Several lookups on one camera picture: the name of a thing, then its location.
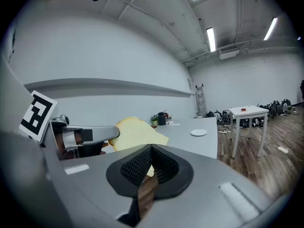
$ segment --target black bottle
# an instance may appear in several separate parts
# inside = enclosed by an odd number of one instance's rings
[[[166,125],[166,117],[163,112],[159,112],[157,116],[158,125]]]

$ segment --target ladder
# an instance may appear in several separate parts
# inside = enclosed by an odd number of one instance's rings
[[[207,114],[207,107],[206,107],[206,100],[205,100],[205,94],[204,94],[204,85],[201,84],[201,87],[195,86],[196,89],[196,104],[197,104],[197,114],[203,115],[203,117]]]

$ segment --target white plate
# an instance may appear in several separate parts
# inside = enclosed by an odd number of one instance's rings
[[[205,129],[195,129],[191,131],[191,135],[193,136],[204,136],[207,134],[207,130]]]

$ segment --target bread slice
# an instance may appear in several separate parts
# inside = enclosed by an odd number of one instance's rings
[[[116,124],[119,129],[119,136],[109,140],[115,151],[125,150],[140,144],[162,144],[167,145],[169,138],[156,132],[148,123],[137,117],[127,117]],[[148,176],[154,175],[154,168],[151,166]]]

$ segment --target fluorescent light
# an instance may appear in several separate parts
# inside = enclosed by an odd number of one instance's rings
[[[264,38],[264,40],[268,40],[268,38],[270,37],[271,35],[271,32],[274,30],[275,26],[276,26],[276,23],[277,23],[277,18],[273,18],[272,19],[272,22],[271,22],[271,25],[269,27],[269,30]]]
[[[208,28],[206,31],[207,31],[207,34],[208,34],[210,51],[213,52],[213,51],[215,51],[215,39],[214,39],[213,28]]]

